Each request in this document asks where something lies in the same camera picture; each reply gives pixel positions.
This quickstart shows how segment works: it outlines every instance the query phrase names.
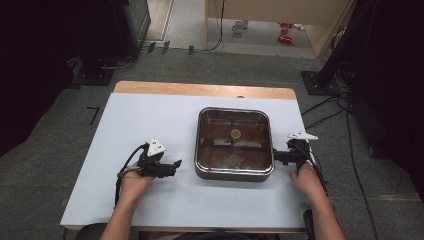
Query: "red object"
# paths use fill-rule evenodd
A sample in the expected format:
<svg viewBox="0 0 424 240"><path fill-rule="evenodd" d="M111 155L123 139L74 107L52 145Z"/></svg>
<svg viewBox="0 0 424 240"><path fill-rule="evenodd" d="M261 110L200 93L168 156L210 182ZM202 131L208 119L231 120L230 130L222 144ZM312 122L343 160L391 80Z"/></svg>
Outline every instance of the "red object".
<svg viewBox="0 0 424 240"><path fill-rule="evenodd" d="M289 37L289 36L280 35L278 37L278 41L280 41L280 42L286 42L286 43L291 43L293 41L293 38L292 37Z"/></svg>
<svg viewBox="0 0 424 240"><path fill-rule="evenodd" d="M292 27L291 23L280 23L281 31L287 31Z"/></svg>

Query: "floor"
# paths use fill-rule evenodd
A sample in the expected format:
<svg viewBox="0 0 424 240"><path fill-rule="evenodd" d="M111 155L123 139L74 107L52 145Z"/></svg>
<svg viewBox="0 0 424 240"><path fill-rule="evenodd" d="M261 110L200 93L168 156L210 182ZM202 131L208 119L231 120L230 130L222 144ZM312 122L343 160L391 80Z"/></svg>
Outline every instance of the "floor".
<svg viewBox="0 0 424 240"><path fill-rule="evenodd" d="M205 1L192 0L158 0L149 2L150 15L152 17L152 26L149 29L146 44L157 42L158 46L166 41L170 41L169 47L188 49L194 46L195 49L211 49L220 39L221 23L219 19L208 20L208 40L207 46L204 42L204 18ZM164 22L169 19L167 27ZM250 21L248 28L241 34L233 32L235 20L226 20L222 22L222 44L215 50L226 53L241 53L255 55L271 55L282 57L297 58L316 58L308 37L301 28L291 28L284 35L292 37L291 43L280 42L278 37L281 27L278 23L255 22ZM153 37L155 33L164 31L159 39ZM321 57L328 59L331 55L329 49Z"/></svg>

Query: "gray carpet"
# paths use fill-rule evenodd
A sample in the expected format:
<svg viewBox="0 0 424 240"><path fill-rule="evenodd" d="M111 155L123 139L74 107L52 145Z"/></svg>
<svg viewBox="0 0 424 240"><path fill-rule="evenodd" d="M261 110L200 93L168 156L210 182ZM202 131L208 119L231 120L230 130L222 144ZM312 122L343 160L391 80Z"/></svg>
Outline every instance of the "gray carpet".
<svg viewBox="0 0 424 240"><path fill-rule="evenodd" d="M324 64L323 60L278 56L205 52L188 55L182 50L169 50L161 55L156 49L150 54L143 51L132 65L117 70L108 87L64 90L31 136L0 159L0 239L61 239L63 201L70 197L102 110L118 81L292 88L303 111L325 97L307 95L300 71L318 71ZM92 125L95 110L87 107L101 109ZM328 103L307 114L304 123L308 125L337 110L334 102ZM354 116L349 119L358 173L380 239L422 239L424 206L408 174L388 159L370 158L360 126ZM346 114L325 121L309 133L320 137L312 142L312 148L321 160L329 195L348 239L373 239L370 218L350 160ZM73 236L75 232L70 231L67 239ZM281 237L305 239L306 235Z"/></svg>

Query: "black cable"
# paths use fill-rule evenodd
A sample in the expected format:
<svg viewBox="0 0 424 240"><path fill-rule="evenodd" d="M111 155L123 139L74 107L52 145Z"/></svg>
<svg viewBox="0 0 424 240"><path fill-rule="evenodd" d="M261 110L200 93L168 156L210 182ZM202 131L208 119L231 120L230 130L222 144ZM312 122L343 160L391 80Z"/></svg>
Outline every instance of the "black cable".
<svg viewBox="0 0 424 240"><path fill-rule="evenodd" d="M148 49L148 48L149 48L149 46L144 46L144 47L141 48L141 50ZM168 49L171 49L171 50L184 50L184 51L187 51L188 50L187 48L172 48L172 47L168 47ZM205 50L204 49L195 48L194 51L195 52L204 52Z"/></svg>
<svg viewBox="0 0 424 240"><path fill-rule="evenodd" d="M125 162L125 164L124 164L124 166L121 168L121 171L119 171L119 173L118 173L118 179L116 180L116 189L115 189L115 206L116 206L116 204L118 203L118 200L119 200L119 192L121 191L121 183L122 183L122 178L124 177L124 175L127 173L127 172L129 172L129 171L127 171L127 172L125 172L125 169L127 168L127 166L128 166L128 163L131 161L131 159L134 157L134 155L140 150L140 149L142 149L143 147L145 147L146 146L146 144L147 143L145 143L145 144L143 144L143 145L140 145L138 148L136 148L135 150L134 150L134 152L133 153L131 153L131 155L130 155L130 157L128 158L128 160Z"/></svg>
<svg viewBox="0 0 424 240"><path fill-rule="evenodd" d="M350 103L348 102L348 106L344 107L340 104L339 99L336 100L337 105L339 106L339 108L343 109L343 110L350 110Z"/></svg>
<svg viewBox="0 0 424 240"><path fill-rule="evenodd" d="M303 151L299 146L297 146L296 144L290 144L290 146L288 147L295 147L297 150L299 150L301 153L303 153L303 155L305 155L306 158L309 159L309 161L312 164L312 167L314 168L315 172L317 173L318 179L321 182L322 188L324 189L325 194L328 196L328 191L327 191L327 187L325 186L325 181L324 181L324 176L322 175L322 172L320 171L320 169L318 169L316 163L312 160L311 156L308 155L305 151Z"/></svg>
<svg viewBox="0 0 424 240"><path fill-rule="evenodd" d="M315 155L315 153L313 153L312 151L309 151L310 153L312 153L312 155L314 156L314 159L317 160L318 163L318 167L319 167L319 171L321 172L321 175L323 175L322 173L322 166L321 166L321 161L318 159L317 155Z"/></svg>
<svg viewBox="0 0 424 240"><path fill-rule="evenodd" d="M334 50L336 49L336 38L339 36L339 34L341 34L342 32L342 37L344 35L344 31L346 31L346 28L342 28L339 29L339 31L333 35L333 37L331 38L331 49Z"/></svg>
<svg viewBox="0 0 424 240"><path fill-rule="evenodd" d="M220 37L218 39L218 42L216 43L216 45L213 48L204 50L206 52L210 52L210 51L217 49L219 47L219 45L221 45L221 43L222 43L222 19L224 18L224 7L225 7L225 0L222 1L222 7L221 7L221 28L219 28Z"/></svg>
<svg viewBox="0 0 424 240"><path fill-rule="evenodd" d="M340 114L340 113L341 113L341 112L343 112L343 111L346 111L346 110L345 110L345 109L342 109L342 110L340 110L340 111L338 111L338 112L336 112L336 113L334 113L334 114L331 114L330 116L327 116L327 117L321 118L320 120L315 121L315 122L311 123L310 125L308 125L307 127L305 127L305 130L306 130L306 129L314 128L314 127L316 127L316 126L320 125L321 123L323 123L325 120L328 120L328 119L330 119L330 118L332 118L332 117L334 117L334 116L336 116L336 115Z"/></svg>
<svg viewBox="0 0 424 240"><path fill-rule="evenodd" d="M124 68L128 67L129 65L131 65L131 63L133 63L133 62L134 62L134 59L135 59L135 58L131 58L131 61L130 61L130 62L128 62L127 64L122 65L122 66L116 66L116 67L100 67L100 68L101 68L101 69L111 69L111 70L124 69Z"/></svg>
<svg viewBox="0 0 424 240"><path fill-rule="evenodd" d="M372 213L371 213L371 209L370 209L370 206L369 206L369 203L368 203L368 198L367 198L365 191L364 191L364 187L362 186L361 180L359 179L358 171L356 169L355 158L353 156L352 133L350 131L349 112L347 112L347 114L346 114L346 124L347 124L347 132L348 132L348 135L349 135L350 157L351 157L351 160L352 160L353 171L355 172L356 181L358 182L359 188L361 189L362 197L364 198L365 206L367 208L368 215L370 217L372 230L374 231L374 237L375 237L376 240L378 240L378 233L377 233L377 229L375 227L374 218L373 218Z"/></svg>
<svg viewBox="0 0 424 240"><path fill-rule="evenodd" d="M340 93L339 95L331 96L331 97L328 97L328 98L324 99L322 102L317 103L317 104L315 104L314 106L310 107L309 109L305 110L305 111L301 114L301 116L303 116L303 115L307 114L308 112L310 112L310 111L312 111L312 110L314 110L314 109L318 108L319 106L321 106L321 105L323 105L323 104L325 104L325 103L332 102L332 101L337 100L337 99L339 99L339 98L345 99L344 97L342 97L344 94L347 94L347 92L343 92L343 93Z"/></svg>
<svg viewBox="0 0 424 240"><path fill-rule="evenodd" d="M341 92L349 92L351 87L348 82L350 82L350 79L347 79L347 75L345 71L337 70L336 73L337 77L335 77L336 85L339 88Z"/></svg>
<svg viewBox="0 0 424 240"><path fill-rule="evenodd" d="M62 233L62 240L66 240L66 234L68 233L68 229L64 228Z"/></svg>

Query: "wooden table edge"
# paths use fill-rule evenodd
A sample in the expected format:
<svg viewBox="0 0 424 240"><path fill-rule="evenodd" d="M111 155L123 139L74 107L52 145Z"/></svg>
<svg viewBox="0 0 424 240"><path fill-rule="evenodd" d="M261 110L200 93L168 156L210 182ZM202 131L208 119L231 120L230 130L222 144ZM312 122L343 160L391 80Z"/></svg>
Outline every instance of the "wooden table edge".
<svg viewBox="0 0 424 240"><path fill-rule="evenodd" d="M296 93L290 88L188 83L120 81L116 84L113 92L296 100Z"/></svg>
<svg viewBox="0 0 424 240"><path fill-rule="evenodd" d="M84 226L80 225L63 225L68 230L81 230ZM131 226L131 231L143 232L213 232L216 228L206 227L143 227ZM221 229L226 232L239 232L239 233L275 233L275 234L288 234L288 233L305 233L305 228L231 228Z"/></svg>

